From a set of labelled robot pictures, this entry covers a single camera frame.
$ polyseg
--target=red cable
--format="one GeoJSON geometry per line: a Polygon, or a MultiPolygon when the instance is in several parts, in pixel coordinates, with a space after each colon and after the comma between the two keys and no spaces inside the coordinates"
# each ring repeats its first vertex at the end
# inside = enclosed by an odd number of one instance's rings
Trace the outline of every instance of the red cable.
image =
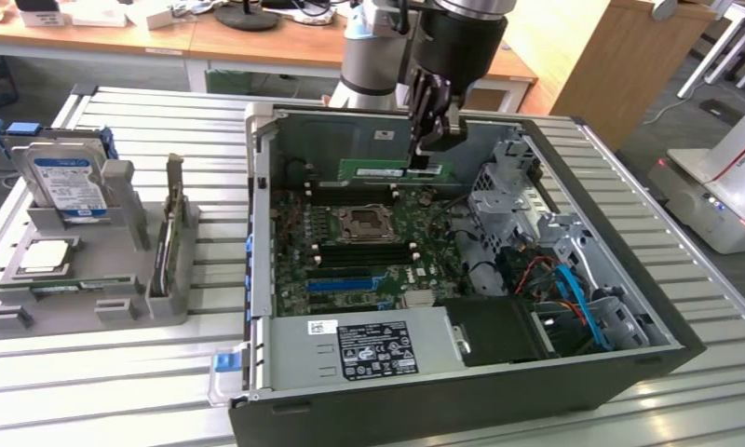
{"type": "Polygon", "coordinates": [[[515,295],[519,295],[519,293],[521,292],[521,288],[524,287],[524,281],[527,281],[527,278],[531,275],[531,270],[533,270],[533,265],[536,265],[536,263],[541,259],[547,259],[547,260],[549,260],[549,262],[552,264],[555,264],[555,259],[551,258],[549,256],[536,256],[533,261],[531,261],[531,263],[528,264],[527,270],[524,270],[524,275],[521,275],[521,281],[519,282],[519,285],[517,285],[517,291],[513,292],[515,295]]]}
{"type": "Polygon", "coordinates": [[[716,182],[719,180],[720,177],[723,177],[723,174],[725,174],[728,172],[728,170],[735,166],[736,162],[745,156],[745,149],[743,149],[743,152],[740,152],[740,155],[736,156],[736,158],[732,160],[732,163],[729,163],[729,166],[725,167],[725,169],[720,172],[719,175],[716,175],[716,178],[712,179],[709,182],[716,182]]]}
{"type": "Polygon", "coordinates": [[[572,309],[572,312],[576,314],[576,317],[580,318],[580,320],[583,321],[583,326],[588,326],[588,320],[583,316],[583,312],[580,312],[580,309],[576,307],[576,305],[569,303],[567,300],[561,300],[561,301],[563,301],[563,303],[565,303],[569,306],[569,308],[572,309]]]}

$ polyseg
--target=green motherboard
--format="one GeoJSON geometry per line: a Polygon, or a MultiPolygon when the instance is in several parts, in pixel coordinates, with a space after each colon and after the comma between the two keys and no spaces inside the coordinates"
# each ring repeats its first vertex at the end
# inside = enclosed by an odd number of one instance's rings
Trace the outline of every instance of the green motherboard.
{"type": "Polygon", "coordinates": [[[467,279],[449,202],[436,190],[385,191],[377,202],[345,194],[341,205],[315,193],[273,196],[279,317],[428,306],[459,296],[467,279]]]}

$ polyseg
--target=desk surface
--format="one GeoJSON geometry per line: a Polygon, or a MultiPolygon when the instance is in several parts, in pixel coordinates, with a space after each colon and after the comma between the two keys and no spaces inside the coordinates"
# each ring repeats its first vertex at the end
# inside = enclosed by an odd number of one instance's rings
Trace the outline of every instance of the desk surface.
{"type": "MultiPolygon", "coordinates": [[[[283,20],[276,30],[248,33],[221,25],[212,14],[155,31],[141,30],[132,23],[125,28],[27,28],[12,6],[0,23],[0,44],[339,68],[345,45],[343,30],[344,19],[325,27],[283,20]]],[[[485,79],[535,82],[536,75],[513,51],[500,50],[485,79]]]]}
{"type": "MultiPolygon", "coordinates": [[[[212,15],[207,15],[196,23],[191,57],[339,68],[345,47],[343,31],[344,19],[324,27],[283,20],[276,30],[251,33],[229,29],[212,15]]],[[[501,49],[485,79],[533,82],[536,74],[513,51],[501,49]]]]}
{"type": "Polygon", "coordinates": [[[125,28],[73,25],[28,28],[16,6],[11,6],[0,22],[0,44],[135,54],[155,53],[148,48],[164,48],[173,56],[183,56],[191,48],[195,27],[195,22],[181,22],[151,32],[132,23],[125,28]]]}

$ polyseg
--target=white metal table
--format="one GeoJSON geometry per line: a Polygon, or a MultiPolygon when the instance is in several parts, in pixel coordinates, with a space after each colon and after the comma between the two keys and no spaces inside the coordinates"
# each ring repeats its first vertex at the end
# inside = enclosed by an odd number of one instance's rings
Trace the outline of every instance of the white metal table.
{"type": "MultiPolygon", "coordinates": [[[[169,328],[0,341],[0,446],[233,445],[227,409],[209,407],[207,389],[212,353],[243,337],[251,100],[100,88],[65,102],[53,125],[113,128],[144,200],[167,194],[168,153],[185,157],[188,195],[203,211],[191,317],[169,328]]],[[[399,445],[745,445],[745,301],[588,128],[567,118],[537,124],[708,350],[593,412],[399,445]]],[[[545,186],[568,208],[552,179],[545,186]]],[[[0,210],[0,267],[28,202],[20,183],[0,210]]]]}

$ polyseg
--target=power supply label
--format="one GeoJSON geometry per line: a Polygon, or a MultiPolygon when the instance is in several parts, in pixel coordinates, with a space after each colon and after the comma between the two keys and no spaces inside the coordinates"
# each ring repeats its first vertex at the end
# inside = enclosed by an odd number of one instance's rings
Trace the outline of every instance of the power supply label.
{"type": "Polygon", "coordinates": [[[336,337],[345,379],[365,380],[420,372],[405,321],[340,326],[336,337]]]}
{"type": "Polygon", "coordinates": [[[56,208],[67,215],[100,216],[108,208],[100,187],[91,181],[95,172],[84,158],[36,158],[39,180],[56,208]]]}

